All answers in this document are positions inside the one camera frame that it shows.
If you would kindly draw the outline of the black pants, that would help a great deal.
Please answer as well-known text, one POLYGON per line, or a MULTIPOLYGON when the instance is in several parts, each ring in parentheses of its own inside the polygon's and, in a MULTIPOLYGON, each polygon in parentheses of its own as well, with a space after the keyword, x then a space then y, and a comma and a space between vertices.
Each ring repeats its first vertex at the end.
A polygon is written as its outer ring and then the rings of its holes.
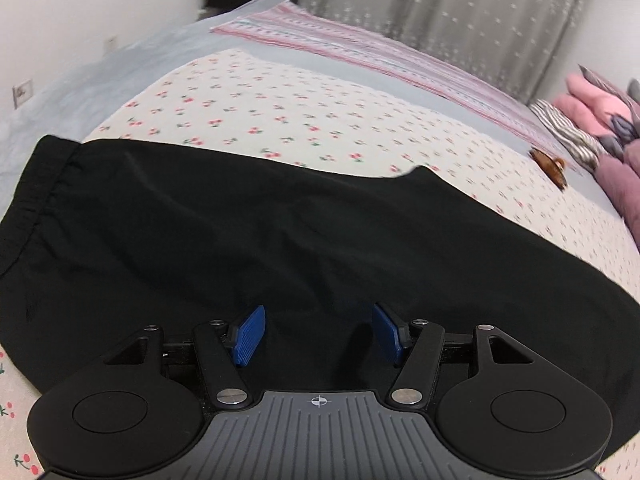
POLYGON ((1 342, 47 390, 130 333, 266 308, 262 388, 360 385, 364 306, 498 326, 613 406, 639 307, 602 273, 416 168, 358 178, 201 148, 47 136, 1 223, 1 342))

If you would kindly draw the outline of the cherry print cloth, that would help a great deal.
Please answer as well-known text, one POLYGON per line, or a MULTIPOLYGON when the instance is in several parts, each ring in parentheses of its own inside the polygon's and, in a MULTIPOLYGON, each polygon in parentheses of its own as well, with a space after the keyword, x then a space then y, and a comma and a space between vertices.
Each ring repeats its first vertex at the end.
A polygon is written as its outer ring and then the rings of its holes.
POLYGON ((186 145, 363 177, 416 167, 638 292, 623 222, 570 175, 559 192, 524 155, 439 110, 240 49, 203 56, 146 87, 81 142, 186 145))

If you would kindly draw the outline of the brown hair clip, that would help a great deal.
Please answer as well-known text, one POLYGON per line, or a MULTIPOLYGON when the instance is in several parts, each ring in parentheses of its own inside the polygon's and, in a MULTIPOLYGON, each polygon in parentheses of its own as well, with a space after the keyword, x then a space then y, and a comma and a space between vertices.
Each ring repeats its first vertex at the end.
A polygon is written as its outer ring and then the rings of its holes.
POLYGON ((530 148, 528 154, 529 157, 536 162, 541 171, 560 191, 564 191, 566 189, 567 180, 564 176, 565 162, 563 159, 552 158, 539 148, 530 148))

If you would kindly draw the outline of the striped folded cloth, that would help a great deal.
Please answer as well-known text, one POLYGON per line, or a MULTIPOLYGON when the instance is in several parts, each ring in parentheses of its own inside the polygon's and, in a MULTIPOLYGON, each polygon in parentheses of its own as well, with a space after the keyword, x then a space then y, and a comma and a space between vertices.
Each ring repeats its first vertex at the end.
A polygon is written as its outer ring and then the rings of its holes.
POLYGON ((528 107, 579 166, 592 174, 596 171, 600 157, 608 154, 599 141, 577 128, 548 101, 535 100, 528 107))

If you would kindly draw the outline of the pink folded quilt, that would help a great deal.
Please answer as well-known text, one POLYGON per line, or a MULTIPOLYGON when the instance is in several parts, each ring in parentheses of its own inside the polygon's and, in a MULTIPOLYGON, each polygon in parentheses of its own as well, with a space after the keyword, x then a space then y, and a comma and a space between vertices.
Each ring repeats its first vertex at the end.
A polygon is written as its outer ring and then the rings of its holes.
POLYGON ((636 245, 640 243, 640 153, 639 140, 628 144, 623 160, 602 155, 594 178, 623 218, 636 245))

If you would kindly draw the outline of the grey plush bed sheet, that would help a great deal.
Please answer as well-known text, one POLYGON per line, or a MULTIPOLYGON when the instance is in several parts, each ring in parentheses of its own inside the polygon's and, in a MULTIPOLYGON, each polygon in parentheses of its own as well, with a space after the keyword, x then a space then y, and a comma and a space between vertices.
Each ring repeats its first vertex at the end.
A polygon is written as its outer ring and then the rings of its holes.
POLYGON ((39 91, 18 110, 1 117, 1 206, 9 207, 18 180, 37 142, 46 134, 82 141, 115 110, 161 76, 202 56, 242 49, 265 61, 296 66, 362 84, 412 104, 460 120, 524 155, 527 142, 464 107, 408 82, 325 56, 219 35, 215 26, 255 12, 279 0, 256 0, 225 14, 163 30, 122 48, 98 62, 71 70, 39 91))

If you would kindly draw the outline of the pink striped cloth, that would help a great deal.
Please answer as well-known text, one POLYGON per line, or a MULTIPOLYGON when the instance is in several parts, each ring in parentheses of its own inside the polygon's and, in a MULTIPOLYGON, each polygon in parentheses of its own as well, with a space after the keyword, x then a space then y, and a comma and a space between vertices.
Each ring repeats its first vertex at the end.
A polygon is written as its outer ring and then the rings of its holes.
POLYGON ((232 18, 213 26, 212 32, 320 55, 395 78, 489 120, 534 148, 561 156, 571 170, 584 170, 523 103, 456 66, 376 32, 318 18, 288 1, 232 18))

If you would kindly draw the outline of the pink grey folded blanket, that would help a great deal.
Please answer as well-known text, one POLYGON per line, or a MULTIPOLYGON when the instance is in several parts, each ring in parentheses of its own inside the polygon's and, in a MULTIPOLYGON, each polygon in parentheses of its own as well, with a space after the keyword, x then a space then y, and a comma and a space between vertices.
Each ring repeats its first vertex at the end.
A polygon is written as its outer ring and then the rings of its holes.
POLYGON ((639 139, 639 104, 585 66, 565 78, 565 92, 552 105, 619 160, 624 159, 625 148, 639 139))

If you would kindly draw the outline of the grey star curtain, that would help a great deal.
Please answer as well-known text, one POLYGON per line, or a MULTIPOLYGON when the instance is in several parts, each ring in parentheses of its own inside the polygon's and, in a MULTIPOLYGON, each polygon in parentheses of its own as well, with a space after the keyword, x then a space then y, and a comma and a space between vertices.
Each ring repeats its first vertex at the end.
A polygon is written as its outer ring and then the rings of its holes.
POLYGON ((308 12, 401 42, 520 102, 539 90, 585 0, 298 0, 308 12))

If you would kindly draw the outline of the white wall switch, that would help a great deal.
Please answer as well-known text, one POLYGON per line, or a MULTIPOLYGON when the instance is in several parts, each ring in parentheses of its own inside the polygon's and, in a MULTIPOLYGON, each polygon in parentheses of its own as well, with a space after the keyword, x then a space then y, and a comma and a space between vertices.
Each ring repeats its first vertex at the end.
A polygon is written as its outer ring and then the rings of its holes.
POLYGON ((34 95, 34 84, 32 80, 26 80, 12 88, 13 106, 17 110, 28 102, 34 95))

